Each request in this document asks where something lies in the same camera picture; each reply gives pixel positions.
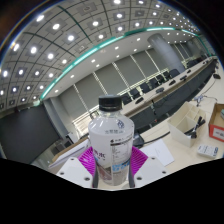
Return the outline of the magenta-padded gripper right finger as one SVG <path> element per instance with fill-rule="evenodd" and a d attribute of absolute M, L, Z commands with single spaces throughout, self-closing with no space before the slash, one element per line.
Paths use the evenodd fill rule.
<path fill-rule="evenodd" d="M 156 157 L 148 157 L 136 147 L 132 147 L 129 167 L 129 186 L 140 188 L 167 175 L 166 168 Z"/>

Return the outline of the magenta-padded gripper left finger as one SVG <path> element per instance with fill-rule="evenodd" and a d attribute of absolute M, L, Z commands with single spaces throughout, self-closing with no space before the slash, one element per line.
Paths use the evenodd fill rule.
<path fill-rule="evenodd" d="M 98 173 L 93 149 L 86 149 L 78 157 L 70 157 L 57 176 L 84 188 L 97 188 Z"/>

